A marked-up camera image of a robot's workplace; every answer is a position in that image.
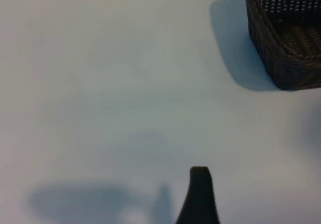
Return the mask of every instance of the light blue background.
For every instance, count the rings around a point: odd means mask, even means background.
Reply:
[[[244,0],[0,0],[0,223],[321,221],[321,92],[278,91]]]

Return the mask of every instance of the woven texture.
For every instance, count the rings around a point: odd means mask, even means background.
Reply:
[[[321,87],[321,0],[246,0],[249,35],[282,90]]]

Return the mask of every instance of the white surface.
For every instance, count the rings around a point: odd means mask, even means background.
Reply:
[[[321,91],[280,92],[243,0],[0,0],[0,223],[321,221]]]

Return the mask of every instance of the black object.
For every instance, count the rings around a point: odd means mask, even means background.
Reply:
[[[190,186],[176,224],[219,224],[212,177],[207,167],[192,167]]]

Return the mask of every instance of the dark brown wicker basket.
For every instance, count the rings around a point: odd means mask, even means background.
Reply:
[[[321,87],[321,0],[246,0],[249,35],[282,90]]]

